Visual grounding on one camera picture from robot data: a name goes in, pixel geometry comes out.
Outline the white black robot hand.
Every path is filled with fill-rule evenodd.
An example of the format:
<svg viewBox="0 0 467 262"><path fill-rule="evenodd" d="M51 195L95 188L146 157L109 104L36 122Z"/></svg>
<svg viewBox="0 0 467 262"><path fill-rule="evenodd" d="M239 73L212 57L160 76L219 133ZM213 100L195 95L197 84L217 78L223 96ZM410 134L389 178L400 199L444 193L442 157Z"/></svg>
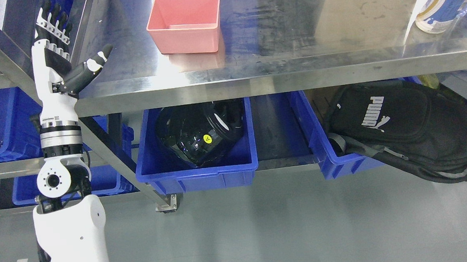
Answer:
<svg viewBox="0 0 467 262"><path fill-rule="evenodd" d="M36 92L42 102L43 128L77 124L75 104L80 92L100 74L113 49L107 44L91 58L73 66L72 29L68 14L58 3L42 1L36 15L31 59Z"/></svg>

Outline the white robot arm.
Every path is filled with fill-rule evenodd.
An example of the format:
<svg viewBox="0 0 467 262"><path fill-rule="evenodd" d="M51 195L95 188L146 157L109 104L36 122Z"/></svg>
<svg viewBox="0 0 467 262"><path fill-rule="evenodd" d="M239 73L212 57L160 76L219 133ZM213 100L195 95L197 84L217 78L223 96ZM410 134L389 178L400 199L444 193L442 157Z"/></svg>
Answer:
<svg viewBox="0 0 467 262"><path fill-rule="evenodd" d="M50 119L39 133L44 165L32 212L38 262L110 262L105 209L91 192L80 126Z"/></svg>

